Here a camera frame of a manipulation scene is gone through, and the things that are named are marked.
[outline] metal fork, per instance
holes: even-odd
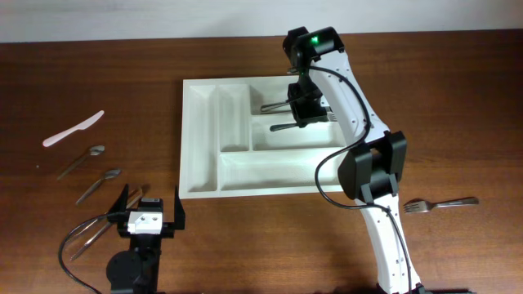
[[[436,207],[456,207],[480,204],[480,200],[476,197],[467,197],[462,199],[445,201],[442,203],[430,203],[427,200],[421,200],[414,203],[407,203],[403,206],[405,213],[415,212],[429,212]]]

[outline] black cable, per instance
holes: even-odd
[[[65,266],[65,263],[64,263],[64,260],[62,259],[62,253],[64,251],[64,247],[65,247],[65,243],[67,242],[67,240],[69,240],[69,238],[71,238],[71,236],[76,233],[76,231],[78,231],[79,229],[81,229],[83,226],[85,225],[88,225],[90,224],[91,222],[93,221],[98,221],[98,220],[102,220],[102,219],[105,219],[109,216],[118,216],[118,215],[122,215],[122,214],[125,214],[124,212],[116,212],[116,213],[110,213],[110,214],[103,214],[103,215],[100,215],[100,216],[95,216],[89,220],[86,220],[84,221],[82,224],[78,225],[76,228],[74,228],[73,230],[71,230],[67,236],[65,236],[64,240],[62,241],[62,243],[60,244],[60,247],[58,248],[58,262],[60,263],[60,267],[64,270],[64,272],[70,277],[73,279],[73,281],[75,281],[76,283],[79,283],[80,285],[86,287],[87,289],[91,290],[92,292],[95,292],[96,294],[101,294],[100,291],[96,290],[93,286],[89,285],[88,283],[85,283],[84,281],[82,281],[81,279],[77,278],[73,273],[71,273],[69,271],[69,269],[67,268],[67,266]]]
[[[303,69],[313,69],[313,70],[322,71],[322,72],[325,72],[328,74],[332,74],[332,75],[335,75],[336,77],[338,77],[340,79],[340,82],[344,82],[352,90],[352,92],[356,96],[356,99],[360,103],[361,109],[363,110],[363,113],[365,116],[364,122],[366,122],[366,124],[364,125],[364,134],[362,135],[361,138],[359,138],[355,143],[348,145],[347,147],[344,147],[344,148],[334,152],[333,154],[330,154],[329,156],[324,158],[324,160],[322,160],[318,164],[318,167],[316,167],[315,174],[314,174],[314,182],[316,184],[316,188],[318,188],[318,191],[320,192],[321,196],[323,196],[325,198],[325,200],[327,200],[329,203],[333,204],[336,207],[340,207],[343,209],[379,208],[388,215],[389,219],[391,220],[392,226],[394,227],[396,235],[398,236],[398,239],[400,240],[401,249],[403,250],[403,254],[405,255],[405,263],[407,265],[407,277],[409,280],[409,294],[412,294],[412,277],[411,277],[411,273],[410,273],[409,254],[407,252],[407,247],[405,246],[405,241],[401,237],[400,228],[398,227],[398,224],[396,223],[396,220],[394,220],[394,217],[391,213],[391,209],[383,207],[381,205],[377,205],[377,204],[365,204],[365,205],[357,206],[357,205],[345,205],[345,204],[338,203],[338,202],[332,200],[329,196],[327,196],[327,194],[321,188],[321,184],[320,184],[320,168],[327,161],[338,156],[339,154],[342,154],[342,153],[354,148],[355,146],[357,146],[365,141],[365,139],[367,138],[367,136],[370,133],[370,128],[371,128],[371,124],[372,124],[370,122],[369,111],[367,110],[367,107],[365,106],[365,103],[363,102],[363,99],[361,98],[360,93],[356,90],[356,88],[354,87],[354,85],[352,85],[352,83],[348,80],[348,78],[345,78],[343,75],[341,75],[340,73],[338,73],[334,70],[321,68],[321,67],[317,67],[317,66],[309,66],[308,68],[303,68]]]

